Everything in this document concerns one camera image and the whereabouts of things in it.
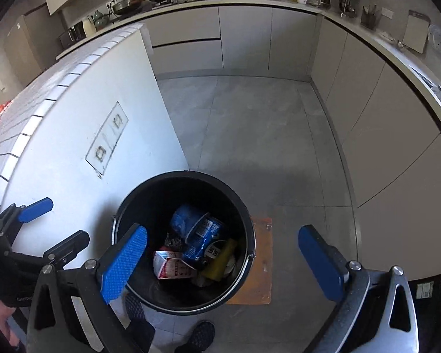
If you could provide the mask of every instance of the trash bin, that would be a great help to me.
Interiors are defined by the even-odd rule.
[[[222,221],[238,241],[232,273],[208,287],[189,279],[158,280],[153,271],[154,252],[163,245],[169,221],[178,207],[188,203]],[[177,315],[200,314],[217,308],[245,282],[255,256],[255,231],[248,210],[238,195],[213,176],[195,171],[175,171],[153,177],[136,187],[119,207],[112,243],[134,223],[147,229],[147,248],[127,287],[147,306]]]

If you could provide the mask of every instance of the wall socket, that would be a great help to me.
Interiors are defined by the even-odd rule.
[[[394,16],[394,12],[391,10],[388,10],[387,8],[382,7],[382,15],[392,19],[392,17]]]

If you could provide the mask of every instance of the orange board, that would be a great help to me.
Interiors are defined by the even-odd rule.
[[[271,303],[273,275],[273,221],[252,218],[255,227],[255,260],[247,280],[227,304],[263,305]]]

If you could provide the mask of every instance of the red and white carton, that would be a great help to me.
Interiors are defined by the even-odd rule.
[[[156,251],[154,273],[160,279],[187,279],[196,276],[196,270],[181,260],[181,252]]]

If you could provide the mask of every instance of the metal screw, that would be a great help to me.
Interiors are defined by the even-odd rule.
[[[94,267],[96,267],[96,260],[95,259],[89,259],[87,261],[85,261],[85,268],[86,269],[93,269]]]
[[[44,274],[48,274],[52,272],[52,265],[47,264],[45,266],[42,267],[42,273]]]
[[[361,263],[359,261],[352,260],[352,261],[349,262],[349,267],[353,271],[360,271],[361,268],[362,268],[362,265],[361,265]]]
[[[402,276],[403,275],[403,269],[400,268],[398,265],[394,265],[394,267],[392,268],[392,270],[394,271],[394,273],[396,275]]]

